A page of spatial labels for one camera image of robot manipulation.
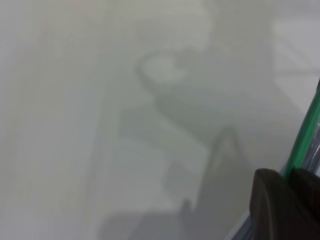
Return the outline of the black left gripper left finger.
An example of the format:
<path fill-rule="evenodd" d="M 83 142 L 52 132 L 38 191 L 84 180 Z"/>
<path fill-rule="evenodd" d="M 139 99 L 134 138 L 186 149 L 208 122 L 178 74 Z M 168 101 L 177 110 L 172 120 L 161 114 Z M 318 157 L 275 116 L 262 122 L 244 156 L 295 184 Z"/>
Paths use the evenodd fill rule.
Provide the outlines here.
<path fill-rule="evenodd" d="M 255 171 L 249 204 L 254 240 L 305 240 L 308 212 L 276 171 Z"/>

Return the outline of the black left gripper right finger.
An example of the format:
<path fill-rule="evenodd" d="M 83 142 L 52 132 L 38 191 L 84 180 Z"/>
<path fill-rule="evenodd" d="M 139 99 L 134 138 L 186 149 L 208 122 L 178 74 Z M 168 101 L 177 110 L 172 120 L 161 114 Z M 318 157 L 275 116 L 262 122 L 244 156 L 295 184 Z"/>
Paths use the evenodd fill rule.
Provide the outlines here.
<path fill-rule="evenodd" d="M 320 177 L 302 168 L 292 170 L 289 186 L 293 191 L 289 211 L 291 240 L 320 238 Z"/>

